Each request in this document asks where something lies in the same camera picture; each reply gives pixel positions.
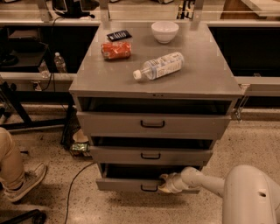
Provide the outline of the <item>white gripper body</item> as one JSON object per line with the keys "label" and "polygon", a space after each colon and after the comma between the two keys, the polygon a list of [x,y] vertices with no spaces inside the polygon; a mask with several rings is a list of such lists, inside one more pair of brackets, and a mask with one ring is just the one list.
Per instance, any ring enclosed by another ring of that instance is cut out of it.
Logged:
{"label": "white gripper body", "polygon": [[166,188],[170,193],[181,193],[182,191],[187,190],[189,186],[183,182],[180,173],[172,173],[168,175]]}

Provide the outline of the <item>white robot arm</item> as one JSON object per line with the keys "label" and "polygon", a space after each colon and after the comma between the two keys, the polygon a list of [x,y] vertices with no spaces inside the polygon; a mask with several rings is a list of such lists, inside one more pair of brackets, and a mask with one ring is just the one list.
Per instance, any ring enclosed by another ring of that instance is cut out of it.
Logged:
{"label": "white robot arm", "polygon": [[279,224],[280,185],[250,165],[237,165],[225,178],[207,176],[193,167],[162,174],[164,193],[203,187],[222,198],[222,224]]}

